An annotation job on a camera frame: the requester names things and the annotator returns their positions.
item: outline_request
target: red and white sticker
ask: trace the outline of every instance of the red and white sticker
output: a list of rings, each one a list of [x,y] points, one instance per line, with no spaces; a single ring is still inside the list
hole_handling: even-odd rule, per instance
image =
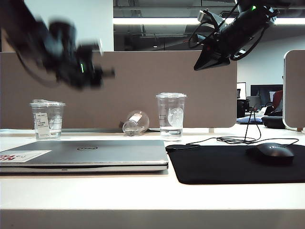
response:
[[[51,150],[8,150],[0,152],[1,162],[26,162],[38,156],[44,155]]]

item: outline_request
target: desk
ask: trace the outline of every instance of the desk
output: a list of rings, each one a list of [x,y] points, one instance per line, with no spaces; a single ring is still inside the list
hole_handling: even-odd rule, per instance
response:
[[[297,137],[260,126],[262,138]],[[185,129],[182,144],[241,136],[245,125]],[[32,131],[1,131],[1,151],[35,141]],[[258,135],[255,125],[249,136]],[[63,134],[62,140],[160,139],[122,134]],[[210,140],[203,145],[222,145]],[[184,185],[173,166],[162,174],[1,177],[2,229],[304,229],[305,184]]]

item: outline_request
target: green light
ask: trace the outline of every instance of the green light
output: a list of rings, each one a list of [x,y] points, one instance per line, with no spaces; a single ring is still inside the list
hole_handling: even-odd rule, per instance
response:
[[[81,63],[81,72],[84,73],[84,67],[82,66],[82,63]]]

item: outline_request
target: table surface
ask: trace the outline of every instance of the table surface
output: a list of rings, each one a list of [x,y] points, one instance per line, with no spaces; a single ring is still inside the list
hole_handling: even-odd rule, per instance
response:
[[[248,136],[258,137],[255,125]],[[304,134],[260,126],[262,139],[296,137],[305,145]],[[184,129],[180,144],[212,136],[244,136],[245,125],[208,129]],[[123,134],[63,133],[62,140],[153,140],[160,133],[137,137]],[[32,130],[1,130],[1,151],[35,142]],[[215,139],[202,145],[223,145]],[[246,185],[184,185],[178,182],[169,160],[161,174],[98,174],[0,177],[1,209],[305,209],[305,183]]]

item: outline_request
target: cup label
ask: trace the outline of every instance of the cup label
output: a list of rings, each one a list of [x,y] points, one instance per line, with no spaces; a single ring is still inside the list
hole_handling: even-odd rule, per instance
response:
[[[47,113],[37,113],[36,127],[39,138],[50,137],[50,128]]]
[[[142,118],[141,114],[134,114],[129,120],[134,120],[138,122]]]
[[[169,110],[167,120],[171,126],[181,127],[183,125],[183,109],[177,107]]]

